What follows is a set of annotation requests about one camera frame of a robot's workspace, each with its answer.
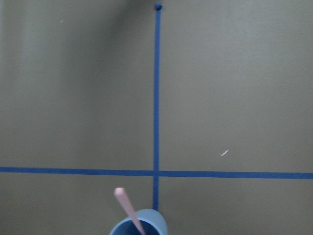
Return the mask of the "pink chopstick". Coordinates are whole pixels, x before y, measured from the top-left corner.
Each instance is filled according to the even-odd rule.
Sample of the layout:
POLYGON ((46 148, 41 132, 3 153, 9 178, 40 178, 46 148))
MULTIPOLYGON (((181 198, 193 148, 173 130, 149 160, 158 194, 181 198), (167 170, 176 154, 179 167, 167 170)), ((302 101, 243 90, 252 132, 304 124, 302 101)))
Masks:
POLYGON ((115 188, 114 189, 114 196, 119 202, 120 206, 124 210, 124 212, 128 215, 128 217, 133 222, 134 226, 138 229, 141 235, 145 235, 145 231, 143 226, 141 225, 141 222, 139 221, 135 210, 130 202, 130 199, 125 191, 124 188, 115 188))

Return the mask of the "light blue plastic cup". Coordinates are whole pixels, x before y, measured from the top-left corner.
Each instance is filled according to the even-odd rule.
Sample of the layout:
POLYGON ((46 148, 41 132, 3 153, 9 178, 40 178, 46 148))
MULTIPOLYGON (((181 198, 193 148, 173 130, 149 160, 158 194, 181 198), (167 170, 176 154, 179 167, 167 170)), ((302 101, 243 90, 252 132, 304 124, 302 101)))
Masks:
MULTIPOLYGON (((136 212, 136 215, 144 229, 146 235, 168 235, 168 226, 162 216, 156 210, 142 209, 136 212)), ((110 232, 110 235, 140 235, 132 220, 127 217, 116 224, 110 232)))

